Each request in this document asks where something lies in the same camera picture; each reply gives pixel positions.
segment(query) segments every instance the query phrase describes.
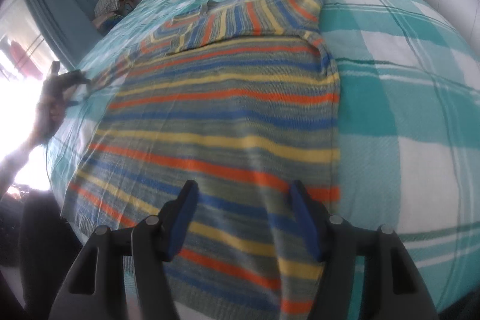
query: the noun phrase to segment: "window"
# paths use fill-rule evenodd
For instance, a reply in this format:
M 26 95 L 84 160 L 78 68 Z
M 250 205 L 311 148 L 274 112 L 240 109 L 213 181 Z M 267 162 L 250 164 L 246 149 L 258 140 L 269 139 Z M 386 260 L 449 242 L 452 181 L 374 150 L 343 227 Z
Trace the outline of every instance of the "window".
M 0 159 L 29 134 L 42 80 L 55 60 L 25 1 L 5 0 L 0 7 Z M 31 153 L 15 183 L 49 188 L 43 147 Z

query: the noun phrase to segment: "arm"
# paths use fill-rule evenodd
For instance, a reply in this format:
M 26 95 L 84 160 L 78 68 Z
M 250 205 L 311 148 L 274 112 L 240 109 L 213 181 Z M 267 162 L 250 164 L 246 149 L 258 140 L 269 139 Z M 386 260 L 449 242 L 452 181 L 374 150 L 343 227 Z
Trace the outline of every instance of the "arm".
M 37 115 L 33 130 L 26 140 L 12 153 L 0 162 L 0 198 L 7 192 L 14 182 L 15 176 L 28 162 L 28 155 L 35 147 L 47 141 L 45 116 L 49 116 L 57 131 L 65 118 L 65 103 L 52 97 L 41 97 L 37 105 Z

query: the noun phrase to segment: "hand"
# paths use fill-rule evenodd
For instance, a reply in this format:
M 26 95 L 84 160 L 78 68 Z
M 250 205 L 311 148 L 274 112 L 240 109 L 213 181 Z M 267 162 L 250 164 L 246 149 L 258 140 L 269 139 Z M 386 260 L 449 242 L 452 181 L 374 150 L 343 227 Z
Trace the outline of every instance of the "hand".
M 65 119 L 65 102 L 42 95 L 37 103 L 35 122 L 27 142 L 32 148 L 47 141 L 60 128 Z

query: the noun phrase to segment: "bed sheet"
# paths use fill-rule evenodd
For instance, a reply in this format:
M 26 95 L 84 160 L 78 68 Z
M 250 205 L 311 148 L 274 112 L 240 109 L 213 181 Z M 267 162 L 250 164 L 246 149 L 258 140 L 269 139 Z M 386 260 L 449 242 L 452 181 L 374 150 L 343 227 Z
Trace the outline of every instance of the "bed sheet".
M 143 0 L 80 68 L 97 75 L 160 24 L 203 2 Z M 339 211 L 357 226 L 392 225 L 441 310 L 480 281 L 479 61 L 422 0 L 327 0 L 320 20 L 342 86 Z M 122 82 L 71 108 L 50 142 L 61 205 Z

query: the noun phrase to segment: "blue stripe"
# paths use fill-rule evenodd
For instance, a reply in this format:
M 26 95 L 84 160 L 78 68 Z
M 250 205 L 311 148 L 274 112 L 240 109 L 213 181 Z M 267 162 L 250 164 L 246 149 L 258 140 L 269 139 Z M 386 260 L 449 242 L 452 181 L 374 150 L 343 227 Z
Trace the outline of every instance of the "blue stripe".
M 198 31 L 200 30 L 201 24 L 197 24 L 197 26 L 194 27 L 194 29 L 191 31 L 191 36 L 190 39 L 188 40 L 187 48 L 191 48 L 193 46 L 193 43 L 195 43 L 195 40 L 198 35 Z
M 247 308 L 254 308 L 257 310 L 268 310 L 278 312 L 280 311 L 279 303 L 272 303 L 259 297 L 261 293 L 255 292 L 255 295 L 243 295 L 240 292 L 229 292 L 224 287 L 219 288 L 215 285 L 211 285 L 205 281 L 200 281 L 196 278 L 192 278 L 181 271 L 174 269 L 171 265 L 165 264 L 165 272 L 168 276 L 177 278 L 180 281 L 187 283 L 197 289 L 212 294 L 216 297 L 222 297 L 223 299 L 232 302 L 237 305 L 242 305 Z
M 212 208 L 206 208 L 205 205 L 198 205 L 198 212 L 195 215 L 195 221 L 198 223 L 203 224 L 204 226 L 209 226 L 215 229 L 218 229 L 219 231 L 224 231 L 226 233 L 231 234 L 232 236 L 244 238 L 244 239 L 250 239 L 250 240 L 256 240 L 256 241 L 261 241 L 264 244 L 273 244 L 271 241 L 271 236 L 268 236 L 265 238 L 264 236 L 261 236 L 260 238 L 255 235 L 255 229 L 253 231 L 239 231 L 239 228 L 235 225 L 232 224 L 226 224 L 225 221 L 227 221 L 229 218 L 225 216 L 225 211 L 223 209 L 212 209 Z M 299 239 L 302 239 L 301 232 L 299 228 L 296 225 L 296 222 L 292 219 L 290 222 L 286 222 L 285 224 L 285 217 L 284 216 L 273 216 L 270 218 L 270 215 L 267 215 L 266 218 L 263 219 L 255 219 L 252 221 L 252 223 L 258 228 L 259 232 L 270 232 L 272 229 L 278 229 L 280 231 L 283 231 L 285 233 L 289 233 L 293 236 L 296 236 Z M 282 256 L 285 255 L 285 249 L 284 248 L 277 248 L 277 255 Z
M 279 128 L 297 129 L 297 130 L 318 130 L 328 129 L 337 126 L 336 118 L 311 118 L 311 119 L 289 119 L 278 118 L 264 115 L 253 110 L 234 110 L 231 112 L 212 112 L 204 110 L 202 112 L 126 112 L 117 115 L 106 115 L 102 121 L 104 123 L 113 121 L 129 120 L 257 120 L 262 123 L 268 123 Z
M 146 187 L 150 187 L 152 189 L 165 192 L 175 197 L 177 197 L 177 195 L 181 190 L 179 187 L 172 186 L 167 183 L 148 178 L 144 175 L 134 174 L 131 171 L 125 170 L 115 164 L 102 162 L 94 158 L 86 158 L 83 160 L 86 162 L 86 164 L 107 170 L 109 172 L 112 172 L 113 174 L 121 176 L 122 178 L 128 178 L 134 182 L 141 183 Z M 203 205 L 228 211 L 234 214 L 241 214 L 244 216 L 253 217 L 261 220 L 268 219 L 268 222 L 272 227 L 281 229 L 293 235 L 299 235 L 299 230 L 295 221 L 293 221 L 292 219 L 286 216 L 282 216 L 280 214 L 268 214 L 266 209 L 263 207 L 254 207 L 254 206 L 238 204 L 236 202 L 230 202 L 222 198 L 218 198 L 218 197 L 214 197 L 214 196 L 210 196 L 205 193 L 202 193 L 202 189 L 200 189 L 200 195 L 199 195 L 198 201 Z
M 283 5 L 282 3 L 282 0 L 273 0 L 275 6 L 277 6 L 277 9 L 282 13 L 282 15 L 285 17 L 285 19 L 287 19 L 287 21 L 289 22 L 290 24 L 290 27 L 292 27 L 293 29 L 300 29 L 302 28 L 301 26 L 299 26 L 298 22 L 296 19 L 294 19 L 294 17 L 292 17 L 292 15 L 288 12 L 287 9 L 285 9 L 285 6 Z
M 234 15 L 234 18 L 235 18 L 236 31 L 232 34 L 232 36 L 237 36 L 242 31 L 242 19 L 240 17 L 240 5 L 236 5 L 233 8 L 233 15 Z
M 320 60 L 320 68 L 318 71 L 325 71 L 325 69 L 332 64 L 333 57 L 330 55 L 330 53 L 327 51 L 326 48 L 323 48 L 325 51 L 325 56 L 323 56 Z
M 172 76 L 188 74 L 190 72 L 206 71 L 206 70 L 211 70 L 211 69 L 221 68 L 221 67 L 247 67 L 250 65 L 258 65 L 258 66 L 286 65 L 288 67 L 300 68 L 310 72 L 318 71 L 318 65 L 315 63 L 302 64 L 302 63 L 289 61 L 289 60 L 240 60 L 240 61 L 217 60 L 217 61 L 204 63 L 200 65 L 193 65 L 191 67 L 185 67 L 183 64 L 179 64 L 179 66 L 182 67 L 180 69 L 166 71 L 166 72 L 155 71 L 154 74 L 149 74 L 148 76 L 127 77 L 127 79 L 123 83 L 123 86 L 128 86 L 132 84 L 140 85 L 140 83 L 146 83 L 151 80 L 156 80 L 156 79 L 161 80 L 162 78 L 166 78 L 166 77 L 170 78 Z

